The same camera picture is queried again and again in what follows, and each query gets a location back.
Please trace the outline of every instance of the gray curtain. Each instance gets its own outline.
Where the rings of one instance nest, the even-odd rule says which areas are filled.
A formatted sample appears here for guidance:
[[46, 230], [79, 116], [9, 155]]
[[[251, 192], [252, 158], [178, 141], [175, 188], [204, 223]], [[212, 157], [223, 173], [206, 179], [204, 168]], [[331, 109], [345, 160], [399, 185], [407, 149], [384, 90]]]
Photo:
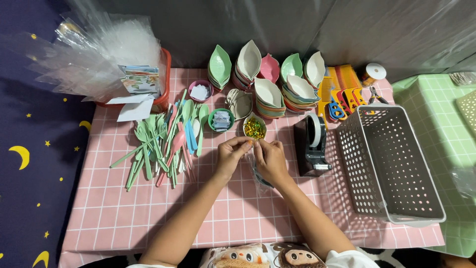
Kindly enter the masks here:
[[377, 62], [395, 82], [476, 71], [473, 0], [97, 0], [109, 13], [152, 18], [172, 67], [206, 68], [216, 44], [234, 61], [253, 39], [282, 62], [321, 51], [328, 65]]

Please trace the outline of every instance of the red basket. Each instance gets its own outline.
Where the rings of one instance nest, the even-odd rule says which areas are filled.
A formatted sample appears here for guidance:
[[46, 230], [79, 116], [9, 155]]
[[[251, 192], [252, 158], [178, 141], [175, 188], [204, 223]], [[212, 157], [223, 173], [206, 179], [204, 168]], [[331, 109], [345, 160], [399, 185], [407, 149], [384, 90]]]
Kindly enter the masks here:
[[[158, 99], [154, 100], [152, 104], [151, 112], [154, 113], [161, 113], [165, 112], [169, 109], [169, 92], [170, 92], [170, 65], [172, 63], [172, 57], [170, 56], [170, 52], [165, 48], [162, 49], [162, 55], [160, 56], [160, 63], [166, 66], [165, 71], [165, 91]], [[105, 104], [100, 102], [94, 102], [96, 105], [105, 107], [105, 108], [112, 108], [112, 107], [122, 107], [124, 104]]]

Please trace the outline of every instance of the green cloth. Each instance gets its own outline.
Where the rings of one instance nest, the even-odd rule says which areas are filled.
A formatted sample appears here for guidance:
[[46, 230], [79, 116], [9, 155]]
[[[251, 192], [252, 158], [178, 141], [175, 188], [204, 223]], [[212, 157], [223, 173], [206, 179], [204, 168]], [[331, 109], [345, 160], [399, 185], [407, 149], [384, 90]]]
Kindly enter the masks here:
[[440, 223], [446, 245], [428, 249], [470, 257], [476, 250], [476, 200], [459, 194], [450, 172], [476, 164], [476, 141], [455, 102], [476, 85], [457, 86], [447, 74], [422, 74], [392, 86], [395, 103], [408, 113], [446, 212], [446, 222]]

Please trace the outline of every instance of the cartoon print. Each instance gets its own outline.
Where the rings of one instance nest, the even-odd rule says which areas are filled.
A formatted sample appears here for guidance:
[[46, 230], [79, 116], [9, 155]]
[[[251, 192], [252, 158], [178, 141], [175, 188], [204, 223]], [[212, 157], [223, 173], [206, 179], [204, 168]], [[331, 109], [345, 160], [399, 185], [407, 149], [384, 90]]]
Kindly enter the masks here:
[[269, 268], [263, 244], [250, 244], [221, 250], [212, 262], [216, 268]]
[[273, 250], [279, 251], [274, 265], [280, 268], [325, 268], [324, 262], [309, 248], [294, 244], [273, 243]]

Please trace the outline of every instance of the hand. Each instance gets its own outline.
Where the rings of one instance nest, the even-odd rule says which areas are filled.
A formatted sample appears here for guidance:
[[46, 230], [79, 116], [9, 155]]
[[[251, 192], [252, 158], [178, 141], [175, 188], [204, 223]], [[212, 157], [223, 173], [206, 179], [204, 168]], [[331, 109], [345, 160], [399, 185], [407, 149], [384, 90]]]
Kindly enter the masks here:
[[263, 139], [255, 141], [255, 157], [258, 172], [273, 186], [282, 182], [293, 181], [286, 167], [282, 142], [273, 141], [268, 143]]
[[253, 144], [251, 137], [234, 137], [218, 145], [218, 160], [215, 176], [227, 183], [237, 168], [240, 158]]

